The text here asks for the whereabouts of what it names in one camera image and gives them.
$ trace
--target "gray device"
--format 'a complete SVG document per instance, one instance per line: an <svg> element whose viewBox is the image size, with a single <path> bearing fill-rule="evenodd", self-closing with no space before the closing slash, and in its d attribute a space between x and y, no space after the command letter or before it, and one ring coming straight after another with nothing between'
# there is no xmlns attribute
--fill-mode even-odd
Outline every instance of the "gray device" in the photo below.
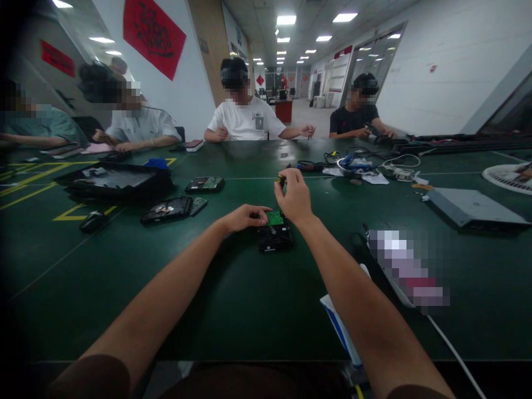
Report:
<svg viewBox="0 0 532 399"><path fill-rule="evenodd" d="M477 190L434 188L429 198L458 226L479 231L519 233L532 223Z"/></svg>

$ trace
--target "ceiling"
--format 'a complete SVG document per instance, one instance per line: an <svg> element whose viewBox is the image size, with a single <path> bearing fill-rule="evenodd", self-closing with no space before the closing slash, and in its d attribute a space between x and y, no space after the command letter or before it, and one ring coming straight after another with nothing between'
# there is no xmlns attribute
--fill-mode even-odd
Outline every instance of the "ceiling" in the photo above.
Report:
<svg viewBox="0 0 532 399"><path fill-rule="evenodd" d="M420 0L223 0L251 43L253 58L264 66L277 66L277 57L285 57L284 67L296 65L309 56L310 65L331 53L350 38L387 21ZM339 13L358 13L351 22L333 23ZM277 16L296 15L295 25L277 27ZM289 37L289 43L277 43L277 37ZM332 36L328 42L316 42L318 36ZM317 50L305 54L306 50ZM277 55L286 51L286 55Z"/></svg>

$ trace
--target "black tray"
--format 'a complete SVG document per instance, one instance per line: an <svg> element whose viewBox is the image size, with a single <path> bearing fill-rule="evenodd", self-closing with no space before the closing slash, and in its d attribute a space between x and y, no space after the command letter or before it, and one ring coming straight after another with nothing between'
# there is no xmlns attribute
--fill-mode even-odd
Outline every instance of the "black tray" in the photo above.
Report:
<svg viewBox="0 0 532 399"><path fill-rule="evenodd" d="M83 175L84 170L100 167L106 169L107 174L89 178ZM74 182L78 179L93 180L96 184ZM57 177L54 181L67 187L66 191L77 197L127 201L157 198L174 188L168 169L113 162L99 162L86 166Z"/></svg>

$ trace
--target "circular fan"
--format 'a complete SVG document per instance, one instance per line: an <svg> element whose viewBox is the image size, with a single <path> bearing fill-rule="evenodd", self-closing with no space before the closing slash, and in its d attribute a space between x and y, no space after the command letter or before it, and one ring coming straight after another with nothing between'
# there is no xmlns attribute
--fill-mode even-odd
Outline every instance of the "circular fan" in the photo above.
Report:
<svg viewBox="0 0 532 399"><path fill-rule="evenodd" d="M492 166L482 172L482 176L499 187L532 195L532 164L528 162Z"/></svg>

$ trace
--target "green workbench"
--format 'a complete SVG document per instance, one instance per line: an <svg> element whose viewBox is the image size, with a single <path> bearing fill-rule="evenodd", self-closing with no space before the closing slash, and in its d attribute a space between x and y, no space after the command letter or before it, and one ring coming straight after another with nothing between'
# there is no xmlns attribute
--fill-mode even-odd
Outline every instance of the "green workbench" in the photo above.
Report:
<svg viewBox="0 0 532 399"><path fill-rule="evenodd" d="M131 299L213 221L243 203L276 205L278 171L297 160L345 153L356 140L226 142L197 153L159 149L135 154L129 163L168 159L176 190L198 176L222 176L222 192L201 195L208 206L193 218L143 227L141 207L70 200L53 178L97 159L78 155L54 161L24 150L12 155L13 174L0 183L4 268L10 304L21 324L32 361L69 361L87 349ZM25 164L40 156L43 163ZM378 158L370 158L375 163ZM532 219L531 198L481 177L493 165L519 163L500 152L427 155L418 168L436 187L480 190ZM465 360L532 359L532 231L517 237L457 233L422 203L410 183L353 185L343 177L305 173L313 210L405 317L433 360L453 359L429 321L396 299L368 256L362 223L371 229L408 230L421 237L427 264L443 278L451 305L435 321ZM78 229L93 210L111 222L86 235ZM187 312L159 352L161 360L338 360L346 353L319 299L326 294L318 268L299 232L284 253L257 251L249 229L226 239Z"/></svg>

